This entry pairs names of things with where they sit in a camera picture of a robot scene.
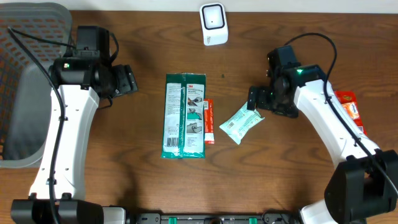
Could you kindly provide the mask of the large red snack bag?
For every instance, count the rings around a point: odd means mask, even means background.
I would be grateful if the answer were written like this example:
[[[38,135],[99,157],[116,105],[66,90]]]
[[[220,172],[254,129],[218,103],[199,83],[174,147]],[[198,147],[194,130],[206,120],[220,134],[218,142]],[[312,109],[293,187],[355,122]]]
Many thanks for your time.
[[[338,101],[342,104],[342,107],[346,110],[350,118],[354,121],[357,127],[362,131],[365,135],[367,132],[363,126],[363,121],[360,117],[358,111],[358,102],[356,95],[353,91],[335,91],[335,95]]]

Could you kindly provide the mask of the light green snack packet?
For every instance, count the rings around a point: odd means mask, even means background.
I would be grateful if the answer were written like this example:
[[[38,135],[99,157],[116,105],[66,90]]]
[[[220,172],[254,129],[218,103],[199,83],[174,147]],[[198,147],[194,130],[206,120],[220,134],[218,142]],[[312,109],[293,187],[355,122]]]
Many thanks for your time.
[[[260,123],[264,117],[257,110],[247,109],[245,104],[227,121],[220,125],[220,128],[237,144],[255,125]]]

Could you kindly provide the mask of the small orange snack packet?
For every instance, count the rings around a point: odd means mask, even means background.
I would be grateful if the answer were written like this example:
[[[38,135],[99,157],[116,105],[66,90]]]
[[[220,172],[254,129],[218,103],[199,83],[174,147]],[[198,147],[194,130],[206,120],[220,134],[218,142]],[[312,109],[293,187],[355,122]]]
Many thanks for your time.
[[[356,120],[356,119],[360,118],[356,102],[352,101],[352,102],[344,103],[344,104],[342,104],[342,107],[346,110],[346,112],[348,113],[348,115],[350,116],[350,118],[352,120]]]

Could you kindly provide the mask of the small red snack packet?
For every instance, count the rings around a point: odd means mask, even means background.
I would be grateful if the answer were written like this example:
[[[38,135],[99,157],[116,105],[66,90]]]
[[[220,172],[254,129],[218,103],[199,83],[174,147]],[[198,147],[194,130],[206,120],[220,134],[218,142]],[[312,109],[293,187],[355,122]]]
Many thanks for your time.
[[[205,115],[205,143],[214,144],[214,112],[213,112],[213,100],[204,100],[204,115]]]

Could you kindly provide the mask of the white green snack packet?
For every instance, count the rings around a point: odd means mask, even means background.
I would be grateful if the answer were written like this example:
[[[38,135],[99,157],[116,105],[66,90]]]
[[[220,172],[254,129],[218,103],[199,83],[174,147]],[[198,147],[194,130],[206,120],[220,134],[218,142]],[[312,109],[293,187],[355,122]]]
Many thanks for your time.
[[[166,74],[162,138],[164,159],[205,157],[205,93],[205,74]]]

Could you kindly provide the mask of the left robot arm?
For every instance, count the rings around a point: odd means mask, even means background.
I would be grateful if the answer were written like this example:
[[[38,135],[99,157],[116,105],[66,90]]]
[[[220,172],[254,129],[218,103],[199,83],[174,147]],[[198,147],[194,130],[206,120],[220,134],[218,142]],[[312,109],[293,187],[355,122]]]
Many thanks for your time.
[[[15,223],[134,223],[124,207],[85,199],[86,151],[99,103],[137,91],[131,67],[114,64],[115,41],[105,28],[79,26],[76,44],[42,68],[52,89],[49,129],[28,198],[12,202]]]

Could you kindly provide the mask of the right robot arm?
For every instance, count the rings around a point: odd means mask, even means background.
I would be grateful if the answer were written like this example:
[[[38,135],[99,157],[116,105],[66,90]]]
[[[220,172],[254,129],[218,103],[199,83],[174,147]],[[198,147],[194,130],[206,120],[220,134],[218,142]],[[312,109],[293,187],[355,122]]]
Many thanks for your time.
[[[397,153],[382,151],[351,119],[318,65],[302,65],[286,45],[267,55],[269,86],[249,89],[249,110],[297,118],[304,114],[335,171],[323,200],[300,210],[301,223],[365,223],[397,204]]]

